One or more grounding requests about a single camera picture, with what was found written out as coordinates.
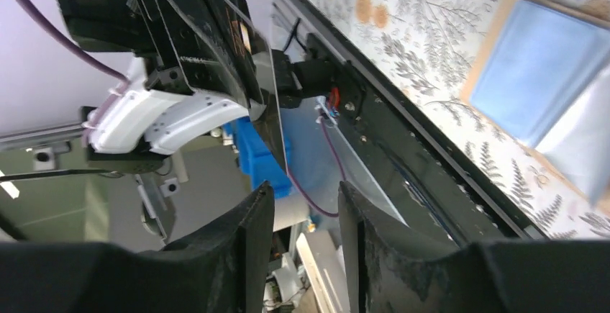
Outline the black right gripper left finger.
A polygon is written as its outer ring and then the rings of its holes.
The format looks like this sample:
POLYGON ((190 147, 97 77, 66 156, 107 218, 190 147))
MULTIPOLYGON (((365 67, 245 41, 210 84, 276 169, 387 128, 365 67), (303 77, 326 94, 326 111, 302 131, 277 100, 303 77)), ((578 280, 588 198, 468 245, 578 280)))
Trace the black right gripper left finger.
POLYGON ((261 312, 274 192, 241 203, 160 250, 110 243, 4 242, 3 312, 261 312))

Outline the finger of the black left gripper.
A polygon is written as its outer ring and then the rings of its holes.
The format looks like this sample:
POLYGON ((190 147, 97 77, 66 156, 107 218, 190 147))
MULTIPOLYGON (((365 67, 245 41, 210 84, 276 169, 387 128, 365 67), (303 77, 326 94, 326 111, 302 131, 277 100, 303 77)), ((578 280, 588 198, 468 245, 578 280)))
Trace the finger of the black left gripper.
POLYGON ((251 110, 265 95, 245 47, 245 0, 136 0, 156 53, 147 90, 218 93, 251 110))

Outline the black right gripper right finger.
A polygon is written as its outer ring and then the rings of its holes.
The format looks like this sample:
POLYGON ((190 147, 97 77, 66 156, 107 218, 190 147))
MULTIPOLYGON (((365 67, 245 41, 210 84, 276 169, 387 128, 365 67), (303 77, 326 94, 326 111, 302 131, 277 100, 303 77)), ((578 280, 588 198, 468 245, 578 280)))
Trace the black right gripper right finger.
POLYGON ((607 312, 609 243, 492 240, 457 248, 423 235, 341 182, 352 312, 607 312))

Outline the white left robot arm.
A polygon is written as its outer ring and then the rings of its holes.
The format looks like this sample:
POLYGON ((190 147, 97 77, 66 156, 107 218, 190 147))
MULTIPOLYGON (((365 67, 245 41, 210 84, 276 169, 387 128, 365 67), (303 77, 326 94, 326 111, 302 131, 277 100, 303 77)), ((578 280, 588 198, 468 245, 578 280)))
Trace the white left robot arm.
POLYGON ((246 0, 58 0, 88 53, 131 53, 127 79, 83 109, 88 162, 127 173, 156 170, 192 139, 241 117, 259 118, 269 94, 265 54, 246 0))

